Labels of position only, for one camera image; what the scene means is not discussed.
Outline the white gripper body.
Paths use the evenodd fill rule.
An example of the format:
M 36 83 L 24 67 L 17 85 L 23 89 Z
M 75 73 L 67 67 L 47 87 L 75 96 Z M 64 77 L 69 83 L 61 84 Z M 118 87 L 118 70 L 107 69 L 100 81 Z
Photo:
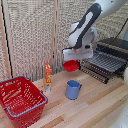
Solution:
M 86 45 L 85 47 L 79 48 L 77 51 L 74 51 L 72 48 L 63 50 L 64 60 L 82 60 L 88 59 L 93 56 L 92 45 Z

